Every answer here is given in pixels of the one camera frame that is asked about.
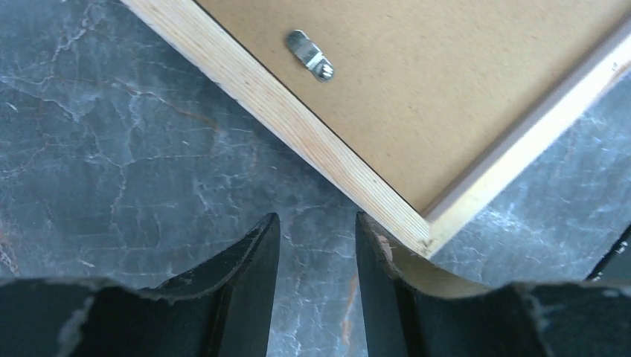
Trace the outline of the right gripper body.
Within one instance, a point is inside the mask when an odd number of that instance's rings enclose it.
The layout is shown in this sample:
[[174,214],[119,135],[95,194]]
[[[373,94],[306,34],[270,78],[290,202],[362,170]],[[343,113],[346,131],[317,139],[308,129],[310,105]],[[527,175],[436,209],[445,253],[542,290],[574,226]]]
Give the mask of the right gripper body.
[[586,278],[597,280],[629,280],[630,279],[630,226],[612,245],[600,262]]

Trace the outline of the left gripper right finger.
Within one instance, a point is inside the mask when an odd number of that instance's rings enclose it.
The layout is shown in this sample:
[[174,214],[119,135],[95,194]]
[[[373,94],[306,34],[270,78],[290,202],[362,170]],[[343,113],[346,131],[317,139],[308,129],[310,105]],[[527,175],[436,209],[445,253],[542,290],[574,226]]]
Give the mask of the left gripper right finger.
[[366,213],[356,260],[370,356],[628,356],[630,282],[492,288],[415,256]]

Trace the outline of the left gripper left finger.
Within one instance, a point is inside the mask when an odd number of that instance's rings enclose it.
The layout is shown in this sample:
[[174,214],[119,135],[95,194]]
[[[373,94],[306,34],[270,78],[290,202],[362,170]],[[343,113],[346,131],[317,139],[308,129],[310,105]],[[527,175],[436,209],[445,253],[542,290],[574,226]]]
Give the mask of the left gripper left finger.
[[280,220],[155,288],[104,277],[1,281],[3,356],[264,356]]

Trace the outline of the wooden backing board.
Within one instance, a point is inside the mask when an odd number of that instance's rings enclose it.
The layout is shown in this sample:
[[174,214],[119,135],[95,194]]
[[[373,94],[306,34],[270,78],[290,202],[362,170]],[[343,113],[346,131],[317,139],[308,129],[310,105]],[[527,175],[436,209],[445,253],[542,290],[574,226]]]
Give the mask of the wooden backing board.
[[[409,204],[424,211],[630,12],[628,1],[203,1]],[[302,30],[333,64],[289,51]]]

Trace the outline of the white wooden picture frame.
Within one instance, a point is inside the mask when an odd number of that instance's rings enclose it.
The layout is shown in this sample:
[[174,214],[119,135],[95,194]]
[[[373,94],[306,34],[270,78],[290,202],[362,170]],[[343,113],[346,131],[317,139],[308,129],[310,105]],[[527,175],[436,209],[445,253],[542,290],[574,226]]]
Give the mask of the white wooden picture frame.
[[409,204],[202,6],[127,7],[402,244],[437,253],[630,69],[630,12],[431,203]]

